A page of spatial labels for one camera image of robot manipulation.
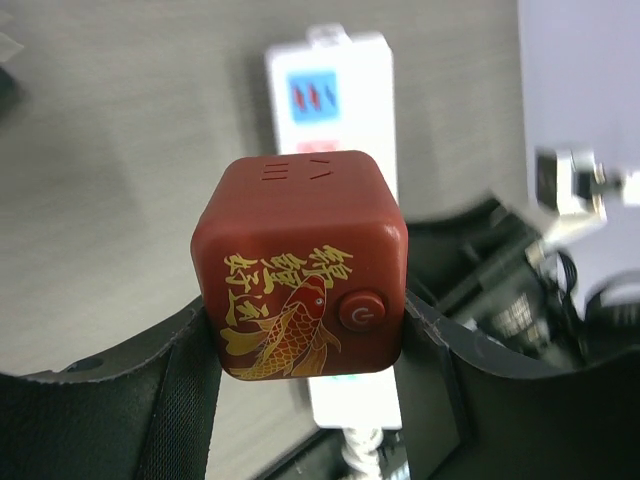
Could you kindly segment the white power strip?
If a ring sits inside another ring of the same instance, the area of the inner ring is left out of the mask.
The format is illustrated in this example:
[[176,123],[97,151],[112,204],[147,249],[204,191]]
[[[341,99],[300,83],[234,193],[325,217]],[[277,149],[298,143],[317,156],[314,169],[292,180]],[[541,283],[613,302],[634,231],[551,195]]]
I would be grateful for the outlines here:
[[[312,26],[302,42],[269,47],[265,67],[278,153],[360,150],[398,191],[393,53],[382,33]],[[402,426],[392,369],[308,387],[322,428]]]

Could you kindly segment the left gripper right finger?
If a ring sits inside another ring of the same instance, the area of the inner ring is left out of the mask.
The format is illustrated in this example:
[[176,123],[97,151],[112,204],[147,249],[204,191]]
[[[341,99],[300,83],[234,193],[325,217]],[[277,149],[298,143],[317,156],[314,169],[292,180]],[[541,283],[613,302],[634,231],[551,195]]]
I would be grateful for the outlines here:
[[405,301],[397,390],[414,479],[635,479],[639,353],[563,371]]

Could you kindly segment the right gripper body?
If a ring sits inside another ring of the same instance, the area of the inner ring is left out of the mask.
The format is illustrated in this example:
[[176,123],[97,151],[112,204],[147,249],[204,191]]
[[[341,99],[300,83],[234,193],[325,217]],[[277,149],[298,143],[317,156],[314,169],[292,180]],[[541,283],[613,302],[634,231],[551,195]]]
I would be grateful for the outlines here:
[[444,317],[561,370],[575,367],[575,341],[559,289],[530,258],[540,235],[486,197],[436,220],[410,220],[407,287]]

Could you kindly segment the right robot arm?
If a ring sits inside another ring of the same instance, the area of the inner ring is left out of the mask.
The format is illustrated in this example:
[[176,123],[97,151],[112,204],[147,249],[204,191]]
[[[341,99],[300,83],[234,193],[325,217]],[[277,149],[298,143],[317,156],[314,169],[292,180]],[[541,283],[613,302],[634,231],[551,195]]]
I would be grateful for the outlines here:
[[578,269],[536,216],[485,199],[434,221],[411,221],[407,285],[440,314],[518,354],[563,370],[639,343],[639,299],[612,299],[636,270],[606,281],[577,311]]

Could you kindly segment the red-brown plug adapter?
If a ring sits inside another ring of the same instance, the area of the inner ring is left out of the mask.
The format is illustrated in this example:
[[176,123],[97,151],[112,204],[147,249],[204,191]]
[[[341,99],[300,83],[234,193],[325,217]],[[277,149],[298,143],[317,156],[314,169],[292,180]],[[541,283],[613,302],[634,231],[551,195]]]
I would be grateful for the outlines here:
[[221,365],[236,379],[372,373],[400,355],[408,231],[364,152],[235,160],[191,256]]

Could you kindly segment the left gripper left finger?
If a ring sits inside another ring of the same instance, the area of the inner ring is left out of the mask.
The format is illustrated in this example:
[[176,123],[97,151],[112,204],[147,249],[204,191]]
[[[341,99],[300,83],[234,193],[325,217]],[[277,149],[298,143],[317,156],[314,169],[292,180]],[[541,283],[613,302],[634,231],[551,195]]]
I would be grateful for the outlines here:
[[1,376],[4,479],[202,479],[221,366],[201,299],[67,368]]

